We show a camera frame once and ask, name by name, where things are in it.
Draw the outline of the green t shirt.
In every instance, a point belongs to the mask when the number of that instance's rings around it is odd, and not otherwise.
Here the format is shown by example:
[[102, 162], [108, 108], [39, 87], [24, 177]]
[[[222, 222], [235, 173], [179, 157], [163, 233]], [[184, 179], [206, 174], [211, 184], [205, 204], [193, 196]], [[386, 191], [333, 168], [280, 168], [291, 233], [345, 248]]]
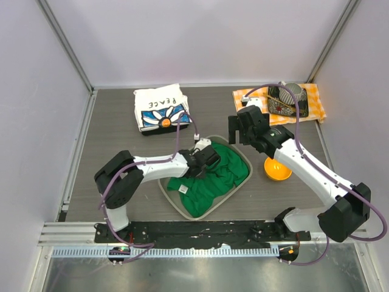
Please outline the green t shirt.
[[184, 209], [193, 218], [203, 216], [215, 202], [238, 187], [250, 174], [244, 160], [225, 144], [212, 142], [219, 162], [207, 167], [202, 178], [171, 178], [168, 191], [177, 191]]

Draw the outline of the black floral square plate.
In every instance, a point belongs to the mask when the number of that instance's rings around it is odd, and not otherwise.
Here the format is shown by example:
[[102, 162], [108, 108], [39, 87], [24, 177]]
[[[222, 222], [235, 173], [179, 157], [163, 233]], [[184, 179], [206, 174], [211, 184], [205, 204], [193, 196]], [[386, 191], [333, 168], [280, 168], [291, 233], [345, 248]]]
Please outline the black floral square plate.
[[[278, 96], [279, 87], [270, 86], [267, 94], [272, 97], [279, 98]], [[274, 105], [270, 103], [270, 99], [267, 99], [267, 107], [268, 107], [268, 111], [272, 114], [277, 114], [286, 117], [296, 117], [296, 113], [297, 113], [296, 106], [295, 108], [289, 108], [283, 105]], [[299, 109], [300, 117], [308, 117], [309, 115], [308, 100], [298, 102], [298, 109]]]

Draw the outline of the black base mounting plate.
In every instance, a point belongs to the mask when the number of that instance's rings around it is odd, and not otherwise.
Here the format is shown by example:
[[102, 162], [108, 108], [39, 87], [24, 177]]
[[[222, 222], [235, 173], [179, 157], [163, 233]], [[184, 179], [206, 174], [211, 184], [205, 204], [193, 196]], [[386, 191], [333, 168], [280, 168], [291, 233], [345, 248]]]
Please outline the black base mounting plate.
[[271, 242], [308, 242], [308, 231], [291, 232], [283, 223], [249, 221], [132, 221], [118, 236], [157, 249], [268, 248]]

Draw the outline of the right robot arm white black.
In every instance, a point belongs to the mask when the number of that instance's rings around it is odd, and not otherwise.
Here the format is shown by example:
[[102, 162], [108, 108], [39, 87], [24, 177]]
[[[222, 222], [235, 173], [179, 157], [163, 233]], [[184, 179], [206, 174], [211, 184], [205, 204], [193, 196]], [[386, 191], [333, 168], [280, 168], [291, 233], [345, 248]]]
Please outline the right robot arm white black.
[[371, 190], [336, 175], [301, 146], [282, 125], [270, 126], [269, 115], [255, 105], [228, 117], [229, 143], [252, 146], [257, 152], [285, 165], [322, 201], [326, 210], [314, 220], [335, 242], [343, 242], [370, 217]]

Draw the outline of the black folded t shirt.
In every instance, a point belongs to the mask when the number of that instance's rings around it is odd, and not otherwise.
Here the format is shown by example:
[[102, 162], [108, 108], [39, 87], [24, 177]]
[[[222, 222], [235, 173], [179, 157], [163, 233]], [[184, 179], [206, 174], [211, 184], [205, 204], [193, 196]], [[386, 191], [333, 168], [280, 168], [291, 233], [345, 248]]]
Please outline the black folded t shirt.
[[176, 131], [177, 131], [177, 126], [173, 125], [170, 127], [146, 127], [146, 128], [142, 128], [140, 133], [143, 136], [152, 136], [157, 134], [174, 133]]

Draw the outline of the grey plastic tray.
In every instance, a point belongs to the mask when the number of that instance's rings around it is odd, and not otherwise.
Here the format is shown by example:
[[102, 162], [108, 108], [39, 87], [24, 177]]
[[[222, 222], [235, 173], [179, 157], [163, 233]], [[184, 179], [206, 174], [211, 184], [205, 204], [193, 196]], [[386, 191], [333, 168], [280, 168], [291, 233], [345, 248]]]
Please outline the grey plastic tray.
[[168, 200], [168, 202], [186, 219], [188, 220], [191, 220], [191, 221], [196, 221], [196, 220], [201, 220], [201, 219], [204, 219], [206, 216], [208, 216], [210, 213], [212, 213], [213, 211], [216, 210], [216, 208], [218, 208], [222, 203], [224, 203], [228, 198], [230, 198], [234, 193], [236, 193], [245, 183], [248, 182], [248, 180], [251, 178], [252, 176], [252, 172], [253, 172], [253, 167], [252, 167], [252, 164], [251, 162], [247, 159], [247, 157], [238, 149], [236, 148], [234, 145], [230, 145], [228, 144], [228, 140], [225, 139], [224, 137], [222, 136], [218, 136], [218, 135], [212, 135], [212, 136], [208, 136], [207, 137], [208, 139], [211, 140], [211, 142], [217, 142], [217, 143], [220, 143], [220, 144], [225, 144], [226, 146], [228, 146], [229, 148], [231, 148], [232, 150], [236, 151], [237, 154], [239, 154], [239, 156], [244, 160], [244, 162], [247, 164], [249, 170], [250, 170], [250, 174], [248, 175], [247, 179], [245, 179], [238, 187], [234, 188], [232, 191], [230, 191], [229, 193], [227, 193], [226, 195], [224, 196], [221, 196], [217, 199], [215, 199], [215, 202], [212, 204], [211, 208], [201, 217], [199, 218], [193, 218], [192, 216], [190, 216], [190, 214], [184, 209], [183, 205], [181, 204], [180, 200], [179, 200], [179, 197], [178, 197], [178, 192], [177, 191], [168, 191], [167, 190], [167, 184], [168, 184], [168, 181], [169, 179], [171, 178], [163, 178], [163, 179], [160, 179], [158, 181], [158, 185], [159, 185], [159, 188], [161, 190], [161, 192], [163, 193], [163, 195], [165, 196], [165, 198]]

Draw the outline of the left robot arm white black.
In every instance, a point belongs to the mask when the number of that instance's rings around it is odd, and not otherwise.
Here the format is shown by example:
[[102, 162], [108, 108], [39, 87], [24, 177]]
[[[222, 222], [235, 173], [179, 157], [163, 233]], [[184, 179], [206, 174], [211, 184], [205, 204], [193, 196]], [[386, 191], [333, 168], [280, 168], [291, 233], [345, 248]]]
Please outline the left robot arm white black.
[[117, 243], [129, 237], [126, 204], [141, 184], [162, 178], [196, 178], [220, 160], [211, 145], [151, 158], [133, 156], [128, 150], [117, 153], [94, 175], [108, 235]]

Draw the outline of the chopstick on plate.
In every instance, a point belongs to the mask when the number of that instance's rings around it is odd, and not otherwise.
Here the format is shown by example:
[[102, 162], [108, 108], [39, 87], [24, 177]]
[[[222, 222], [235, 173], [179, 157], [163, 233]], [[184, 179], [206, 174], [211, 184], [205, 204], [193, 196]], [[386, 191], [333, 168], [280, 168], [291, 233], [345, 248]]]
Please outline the chopstick on plate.
[[285, 103], [285, 102], [282, 102], [279, 98], [276, 98], [276, 97], [272, 97], [272, 96], [270, 96], [270, 95], [266, 95], [266, 97], [268, 98], [268, 99], [270, 99], [270, 103], [271, 104], [274, 104], [274, 105], [283, 105], [283, 106], [286, 106], [286, 107], [289, 107], [289, 108], [295, 108], [295, 106], [293, 106], [293, 105], [288, 105], [287, 103]]

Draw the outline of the grey striped mug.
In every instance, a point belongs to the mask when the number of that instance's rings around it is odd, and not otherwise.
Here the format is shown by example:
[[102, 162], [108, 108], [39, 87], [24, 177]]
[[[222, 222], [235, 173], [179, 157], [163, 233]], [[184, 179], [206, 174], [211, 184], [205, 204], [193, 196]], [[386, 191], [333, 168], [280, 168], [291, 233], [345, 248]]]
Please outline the grey striped mug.
[[282, 88], [279, 88], [279, 99], [282, 102], [287, 103], [288, 105], [294, 105], [295, 100], [293, 99], [291, 93], [295, 96], [296, 101], [306, 101], [308, 99], [308, 94], [304, 88], [302, 88], [297, 83], [286, 83], [284, 81], [281, 81], [278, 83], [279, 85], [282, 85]]

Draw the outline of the white folded daisy t shirt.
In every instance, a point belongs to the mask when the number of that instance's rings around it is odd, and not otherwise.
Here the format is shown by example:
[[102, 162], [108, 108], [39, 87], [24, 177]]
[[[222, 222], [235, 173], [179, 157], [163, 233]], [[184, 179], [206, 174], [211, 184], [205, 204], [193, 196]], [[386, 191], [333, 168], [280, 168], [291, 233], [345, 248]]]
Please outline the white folded daisy t shirt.
[[188, 98], [178, 83], [134, 91], [134, 114], [142, 133], [188, 125], [189, 113]]

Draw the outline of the orange bowl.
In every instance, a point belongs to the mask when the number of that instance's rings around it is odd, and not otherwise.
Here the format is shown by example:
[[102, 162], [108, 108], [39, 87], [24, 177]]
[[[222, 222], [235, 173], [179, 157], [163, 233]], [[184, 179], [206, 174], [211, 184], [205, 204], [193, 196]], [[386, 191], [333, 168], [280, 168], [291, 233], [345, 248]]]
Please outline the orange bowl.
[[265, 160], [264, 171], [267, 177], [274, 181], [284, 181], [292, 175], [292, 171], [289, 168], [272, 158]]

